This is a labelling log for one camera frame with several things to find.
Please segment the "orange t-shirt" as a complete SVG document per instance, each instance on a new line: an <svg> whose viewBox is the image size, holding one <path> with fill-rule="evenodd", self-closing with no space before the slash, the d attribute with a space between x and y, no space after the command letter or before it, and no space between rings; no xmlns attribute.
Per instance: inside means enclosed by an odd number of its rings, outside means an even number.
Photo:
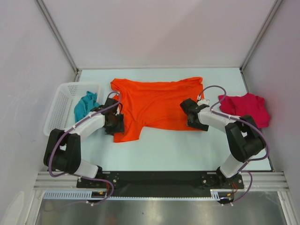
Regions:
<svg viewBox="0 0 300 225"><path fill-rule="evenodd" d="M203 78L191 77L174 82L137 82L128 79L111 81L111 89L120 93L125 131L113 136L115 143L136 141L144 127L192 131L187 126L187 115L180 104L197 99L203 90Z"/></svg>

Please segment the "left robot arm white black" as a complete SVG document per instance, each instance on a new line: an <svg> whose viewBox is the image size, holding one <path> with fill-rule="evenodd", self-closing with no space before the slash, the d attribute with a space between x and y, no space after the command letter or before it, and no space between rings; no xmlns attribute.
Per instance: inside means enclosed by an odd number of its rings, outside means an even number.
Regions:
<svg viewBox="0 0 300 225"><path fill-rule="evenodd" d="M105 104L92 110L73 126L53 129L50 132L44 155L44 165L49 171L84 177L97 188L103 184L102 167L82 159L81 143L92 133L103 128L106 134L124 133L124 114L120 101L108 97Z"/></svg>

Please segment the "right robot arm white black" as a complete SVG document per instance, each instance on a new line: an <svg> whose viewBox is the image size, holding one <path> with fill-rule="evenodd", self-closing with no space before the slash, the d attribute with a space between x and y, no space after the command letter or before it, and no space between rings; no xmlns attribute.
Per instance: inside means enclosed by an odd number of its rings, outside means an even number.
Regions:
<svg viewBox="0 0 300 225"><path fill-rule="evenodd" d="M267 143L251 116L237 117L216 112L209 103L206 99L196 102L188 98L180 103L180 107L187 115L187 126L202 131L213 127L226 134L230 155L217 168L216 182L221 188L227 188L241 168L265 149Z"/></svg>

